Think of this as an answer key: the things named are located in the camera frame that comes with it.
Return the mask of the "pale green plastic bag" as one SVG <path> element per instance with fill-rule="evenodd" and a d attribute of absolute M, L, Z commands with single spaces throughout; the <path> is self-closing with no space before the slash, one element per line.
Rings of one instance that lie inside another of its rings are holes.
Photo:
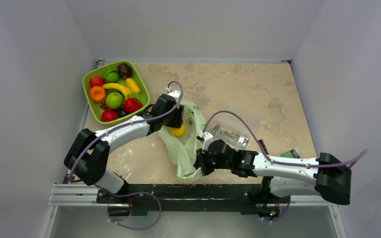
<path fill-rule="evenodd" d="M 177 166 L 177 178 L 186 180 L 197 180 L 202 177 L 201 169 L 196 169 L 196 151 L 202 147 L 202 143 L 196 136 L 206 125 L 206 118 L 198 105 L 182 101 L 184 106 L 183 125 L 185 133 L 181 137 L 175 137 L 170 133 L 169 127 L 162 127 L 158 131 L 164 142 L 170 161 Z"/>

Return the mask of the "red fake tomato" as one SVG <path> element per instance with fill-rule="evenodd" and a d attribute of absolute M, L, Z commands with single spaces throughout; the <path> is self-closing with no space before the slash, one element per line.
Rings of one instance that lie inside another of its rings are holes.
<path fill-rule="evenodd" d="M 141 109 L 142 103 L 137 98 L 128 98 L 125 100 L 123 107 L 128 114 L 131 114 Z"/>

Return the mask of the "green fake apple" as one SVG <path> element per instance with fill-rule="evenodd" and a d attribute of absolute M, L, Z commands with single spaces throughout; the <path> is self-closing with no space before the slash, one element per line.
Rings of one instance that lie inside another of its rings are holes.
<path fill-rule="evenodd" d="M 112 92 L 106 97 L 105 104 L 111 109 L 118 109 L 123 106 L 124 97 L 121 93 Z"/>

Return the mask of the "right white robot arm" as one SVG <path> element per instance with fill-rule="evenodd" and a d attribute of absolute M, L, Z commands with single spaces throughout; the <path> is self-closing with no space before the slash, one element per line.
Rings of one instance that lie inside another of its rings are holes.
<path fill-rule="evenodd" d="M 291 195 L 316 195 L 338 205 L 349 205 L 352 171 L 337 158 L 321 153 L 318 158 L 284 158 L 235 150 L 222 140 L 206 150 L 198 149 L 194 166 L 204 176 L 215 169 L 230 170 L 242 178 L 262 177 L 270 181 L 258 189 L 263 201 Z"/>

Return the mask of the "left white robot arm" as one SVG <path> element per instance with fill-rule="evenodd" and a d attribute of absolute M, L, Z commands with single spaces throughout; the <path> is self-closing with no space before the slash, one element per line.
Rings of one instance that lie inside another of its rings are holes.
<path fill-rule="evenodd" d="M 106 190 L 116 203 L 124 202 L 128 196 L 128 183 L 107 169 L 109 155 L 163 126 L 181 127 L 184 113 L 181 99 L 182 93 L 173 90 L 159 96 L 150 111 L 144 110 L 123 123 L 97 132 L 81 130 L 64 159 L 64 165 L 86 185 Z"/>

